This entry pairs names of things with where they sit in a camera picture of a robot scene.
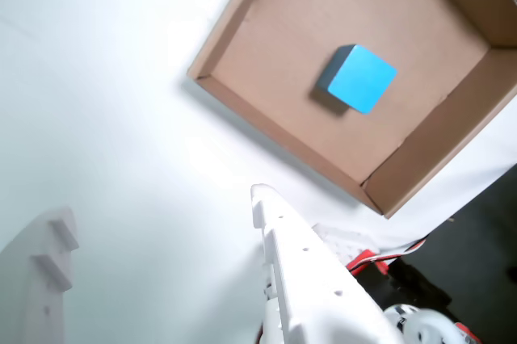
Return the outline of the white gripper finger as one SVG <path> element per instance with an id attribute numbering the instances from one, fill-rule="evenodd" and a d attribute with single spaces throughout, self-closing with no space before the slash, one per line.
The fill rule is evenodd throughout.
<path id="1" fill-rule="evenodd" d="M 38 215 L 1 251 L 1 342 L 63 343 L 64 293 L 79 247 L 72 210 Z"/>
<path id="2" fill-rule="evenodd" d="M 261 343 L 401 343 L 401 333 L 305 220 L 272 187 L 250 189 L 263 235 Z"/>

